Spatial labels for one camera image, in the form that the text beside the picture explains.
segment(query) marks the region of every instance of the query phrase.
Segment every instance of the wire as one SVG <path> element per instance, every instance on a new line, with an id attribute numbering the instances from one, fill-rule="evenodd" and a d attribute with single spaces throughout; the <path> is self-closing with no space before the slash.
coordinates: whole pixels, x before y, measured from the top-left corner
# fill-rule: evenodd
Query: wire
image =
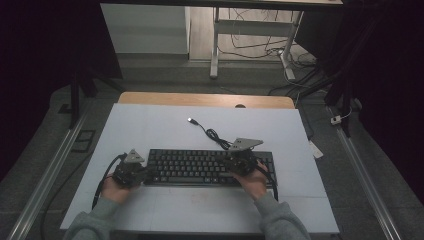
<path id="1" fill-rule="evenodd" d="M 203 129 L 203 131 L 206 133 L 206 136 L 208 136 L 210 139 L 218 143 L 222 147 L 222 149 L 228 150 L 230 146 L 232 145 L 232 143 L 219 138 L 218 133 L 216 133 L 215 130 L 213 129 L 205 130 L 205 128 L 202 125 L 200 125 L 196 120 L 189 118 L 188 122 L 196 126 L 200 126 Z"/>
<path id="2" fill-rule="evenodd" d="M 295 85 L 295 86 L 298 86 L 298 87 L 303 87 L 303 88 L 310 88 L 309 86 L 306 86 L 306 85 L 302 85 L 302 84 L 297 84 L 297 83 L 294 83 L 294 82 L 290 82 L 289 79 L 288 79 L 288 77 L 287 77 L 286 71 L 284 71 L 284 79 L 286 79 L 286 81 L 288 83 L 292 84 L 292 85 Z"/>
<path id="3" fill-rule="evenodd" d="M 93 204 L 92 204 L 92 206 L 91 206 L 91 209 L 93 209 L 93 208 L 96 206 L 97 201 L 99 200 L 100 193 L 101 193 L 101 191 L 102 191 L 102 187 L 103 187 L 103 183 L 104 183 L 104 181 L 106 180 L 107 175 L 108 175 L 108 173 L 109 173 L 110 169 L 112 168 L 113 164 L 115 164 L 115 162 L 116 162 L 118 159 L 125 159 L 125 157 L 126 157 L 126 156 L 127 156 L 127 154 L 126 154 L 126 153 L 121 154 L 121 155 L 118 155 L 115 159 L 113 159 L 113 160 L 112 160 L 112 162 L 109 164 L 109 167 L 107 167 L 107 169 L 106 169 L 106 171 L 105 171 L 105 174 L 103 175 L 102 180 L 99 182 L 99 185 L 97 186 L 97 190 L 96 190 L 96 193 L 94 194 Z"/>
<path id="4" fill-rule="evenodd" d="M 261 43 L 261 44 L 255 44 L 255 45 L 246 45 L 246 46 L 236 46 L 233 42 L 233 46 L 234 48 L 251 48 L 251 47 L 260 47 L 260 46 L 267 46 L 267 45 L 272 45 L 272 44 L 276 44 L 276 43 L 283 43 L 286 42 L 287 39 L 284 40 L 280 40 L 280 41 L 275 41 L 275 42 L 267 42 L 267 43 Z"/>
<path id="5" fill-rule="evenodd" d="M 261 168 L 258 165 L 255 165 L 255 168 L 261 172 L 263 175 L 265 175 L 265 177 L 268 179 L 268 181 L 271 183 L 272 185 L 272 190 L 274 191 L 274 198 L 275 200 L 277 200 L 278 202 L 278 189 L 277 189 L 277 184 L 275 183 L 274 179 L 272 179 L 271 174 L 269 174 L 269 172 L 265 171 L 263 168 Z"/>
<path id="6" fill-rule="evenodd" d="M 228 91 L 228 92 L 230 92 L 230 93 L 232 93 L 232 94 L 236 94 L 236 95 L 238 95 L 238 94 L 237 94 L 237 92 L 235 92 L 235 91 L 233 91 L 233 90 L 231 90 L 231 89 L 228 89 L 228 88 L 226 88 L 226 87 L 219 86 L 219 88 L 220 88 L 220 89 L 222 89 L 222 90 Z"/>
<path id="7" fill-rule="evenodd" d="M 51 204 L 56 199 L 57 195 L 61 192 L 61 190 L 63 189 L 63 187 L 65 186 L 65 184 L 69 181 L 69 179 L 71 179 L 71 177 L 76 173 L 76 171 L 85 163 L 85 161 L 87 161 L 87 159 L 92 154 L 93 154 L 93 151 L 91 151 L 87 156 L 84 157 L 84 159 L 76 166 L 76 168 L 71 172 L 71 174 L 69 174 L 69 176 L 65 179 L 65 181 L 63 181 L 63 183 L 59 186 L 58 190 L 54 193 L 53 197 L 47 203 L 46 210 L 44 211 L 43 215 L 41 216 L 41 220 L 40 220 L 40 235 L 41 235 L 41 239 L 44 240 L 45 239 L 45 236 L 46 236 L 45 231 L 44 231 L 44 222 L 46 220 L 47 212 L 48 212 Z"/>
<path id="8" fill-rule="evenodd" d="M 349 115 L 352 113 L 352 107 L 350 107 L 350 111 L 349 111 L 349 113 L 346 115 L 346 116 L 343 116 L 343 117 L 341 117 L 340 119 L 343 119 L 343 118 L 347 118 L 347 117 L 349 117 Z"/>
<path id="9" fill-rule="evenodd" d="M 299 101 L 299 95 L 300 95 L 300 91 L 297 92 L 297 97 L 296 97 L 296 102 L 294 103 L 294 108 L 296 108 L 297 101 Z"/>
<path id="10" fill-rule="evenodd" d="M 302 82 L 303 83 L 303 82 L 309 81 L 309 79 L 312 78 L 316 74 L 315 71 L 318 71 L 318 69 L 317 68 L 314 68 L 311 71 L 309 71 L 303 78 L 301 78 L 299 80 L 299 82 Z M 284 85 L 284 86 L 272 88 L 271 90 L 268 91 L 267 96 L 271 96 L 271 93 L 274 92 L 274 91 L 276 91 L 276 90 L 284 89 L 284 88 L 287 88 L 287 87 L 291 87 L 291 85 Z"/>
<path id="11" fill-rule="evenodd" d="M 301 61 L 299 61 L 299 59 L 300 59 L 300 57 L 301 56 L 304 56 L 304 55 L 307 55 L 307 54 L 310 54 L 310 53 L 302 53 L 302 54 L 300 54 L 298 57 L 297 57 L 297 60 L 294 60 L 293 59 L 293 55 L 291 54 L 291 53 L 289 53 L 289 57 L 291 58 L 291 59 L 288 59 L 289 60 L 289 62 L 291 63 L 291 64 L 293 64 L 293 66 L 295 66 L 296 68 L 300 68 L 300 69 L 302 69 L 302 68 L 307 68 L 307 67 L 315 67 L 317 64 L 315 63 L 315 62 L 301 62 Z"/>
<path id="12" fill-rule="evenodd" d="M 236 56 L 239 56 L 239 57 L 245 57 L 245 58 L 264 58 L 264 57 L 267 57 L 267 56 L 269 56 L 269 55 L 271 55 L 271 54 L 272 54 L 272 52 L 270 52 L 270 53 L 267 53 L 267 54 L 262 55 L 262 56 L 246 56 L 246 55 L 242 55 L 242 54 L 238 54 L 238 53 L 233 53 L 233 52 L 224 52 L 224 51 L 222 51 L 222 50 L 219 48 L 219 46 L 217 46 L 217 47 L 218 47 L 218 50 L 219 50 L 222 54 L 236 55 Z"/>

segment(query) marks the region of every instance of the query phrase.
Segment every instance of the white tabletop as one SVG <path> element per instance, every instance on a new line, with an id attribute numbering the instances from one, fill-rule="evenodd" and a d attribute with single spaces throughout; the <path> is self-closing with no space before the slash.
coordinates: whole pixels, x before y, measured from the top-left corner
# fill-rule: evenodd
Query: white tabletop
<path id="1" fill-rule="evenodd" d="M 147 159 L 152 148 L 220 150 L 189 117 L 230 142 L 263 140 L 255 150 L 273 153 L 280 202 L 290 204 L 310 233 L 339 232 L 297 110 L 138 104 L 114 105 L 61 228 L 91 210 L 98 182 L 119 154 L 135 148 Z M 252 200 L 235 188 L 142 186 L 116 218 L 117 230 L 135 232 L 260 232 Z"/>

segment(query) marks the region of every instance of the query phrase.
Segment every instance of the black keyboard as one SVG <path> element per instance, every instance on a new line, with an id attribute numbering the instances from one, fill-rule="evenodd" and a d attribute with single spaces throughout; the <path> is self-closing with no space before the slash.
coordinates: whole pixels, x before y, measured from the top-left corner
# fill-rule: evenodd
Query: black keyboard
<path id="1" fill-rule="evenodd" d="M 229 152 L 215 150 L 173 150 L 151 149 L 147 166 L 156 174 L 147 179 L 146 185 L 164 186 L 240 186 L 227 169 L 216 161 L 217 157 Z M 268 167 L 271 177 L 277 183 L 272 152 L 253 151 Z"/>

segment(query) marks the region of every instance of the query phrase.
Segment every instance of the black curtain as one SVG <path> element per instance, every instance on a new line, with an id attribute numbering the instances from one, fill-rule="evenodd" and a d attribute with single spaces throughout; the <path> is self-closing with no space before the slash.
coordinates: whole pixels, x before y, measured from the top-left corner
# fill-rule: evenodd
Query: black curtain
<path id="1" fill-rule="evenodd" d="M 423 10 L 416 1 L 394 1 L 352 74 L 360 120 L 424 203 Z"/>
<path id="2" fill-rule="evenodd" d="M 1 1 L 0 18 L 3 178 L 75 72 L 122 76 L 97 2 Z"/>

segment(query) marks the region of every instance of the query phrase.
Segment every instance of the gray floor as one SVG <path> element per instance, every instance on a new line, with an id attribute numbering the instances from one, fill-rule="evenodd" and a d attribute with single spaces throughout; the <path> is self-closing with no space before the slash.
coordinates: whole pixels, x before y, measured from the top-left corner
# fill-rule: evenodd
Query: gray floor
<path id="1" fill-rule="evenodd" d="M 268 90 L 286 85 L 282 78 L 279 64 L 239 64 L 226 62 L 220 65 L 219 79 L 209 79 L 209 68 L 206 63 L 186 62 L 179 60 L 138 61 L 121 59 L 121 67 L 125 80 L 118 83 L 132 91 L 188 92 L 188 93 L 222 93 L 266 95 Z M 297 76 L 306 70 L 296 70 Z M 113 103 L 119 94 L 102 82 L 96 81 L 99 94 L 95 99 L 95 107 L 88 114 L 82 130 L 94 130 L 94 140 L 88 143 L 75 143 L 73 149 L 86 147 L 93 150 L 100 137 Z M 284 95 L 285 91 L 277 91 L 275 95 Z M 335 128 L 329 123 L 329 113 L 323 103 L 323 92 L 318 92 L 297 103 L 305 129 L 312 136 L 314 143 L 324 153 L 324 157 L 316 160 L 324 182 L 337 224 L 343 239 L 386 239 L 373 208 L 368 203 L 351 163 L 341 145 Z M 0 239 L 5 239 L 38 180 L 41 178 L 48 162 L 69 125 L 69 114 L 58 113 L 63 104 L 70 99 L 69 88 L 56 91 L 51 98 L 51 107 L 43 124 L 22 153 L 19 161 L 0 184 Z M 372 178 L 387 204 L 403 239 L 424 239 L 424 209 L 411 192 L 396 168 L 370 138 L 358 121 L 358 113 L 351 117 L 352 140 L 356 144 Z M 84 159 L 87 152 L 71 152 L 55 181 L 48 200 L 65 181 L 75 167 Z M 84 174 L 88 161 L 72 176 L 65 187 L 48 209 L 44 229 L 46 239 L 60 239 L 63 231 L 60 223 L 72 201 L 73 195 Z M 27 239 L 41 239 L 40 217 L 34 222 Z M 141 236 L 140 239 L 180 239 L 176 236 Z M 136 235 L 116 232 L 113 239 L 137 239 Z M 314 239 L 331 239 L 331 236 L 314 236 Z"/>

